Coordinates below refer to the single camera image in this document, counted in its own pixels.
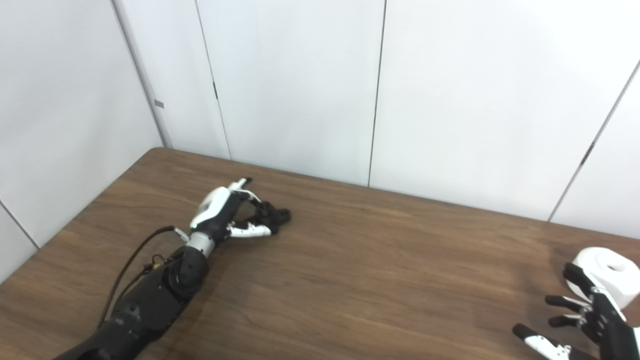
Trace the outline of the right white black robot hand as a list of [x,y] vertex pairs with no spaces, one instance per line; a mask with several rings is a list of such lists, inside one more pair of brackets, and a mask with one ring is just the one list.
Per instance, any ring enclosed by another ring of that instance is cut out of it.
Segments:
[[523,323],[515,324],[512,333],[546,360],[638,360],[639,328],[628,323],[612,294],[601,281],[571,262],[565,263],[562,275],[569,283],[576,285],[587,300],[547,295],[544,298],[547,305],[572,311],[571,314],[549,318],[548,325],[551,328],[574,327],[582,331],[598,346],[598,357],[543,336]]

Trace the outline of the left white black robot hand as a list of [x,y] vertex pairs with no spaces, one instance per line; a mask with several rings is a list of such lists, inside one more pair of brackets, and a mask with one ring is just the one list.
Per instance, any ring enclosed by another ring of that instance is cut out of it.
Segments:
[[243,177],[232,182],[227,187],[220,186],[211,191],[199,206],[194,218],[190,221],[189,234],[202,234],[215,243],[227,239],[252,239],[269,237],[276,232],[258,219],[246,219],[235,222],[240,206],[249,202],[258,208],[262,201],[245,186],[252,181],[250,177]]

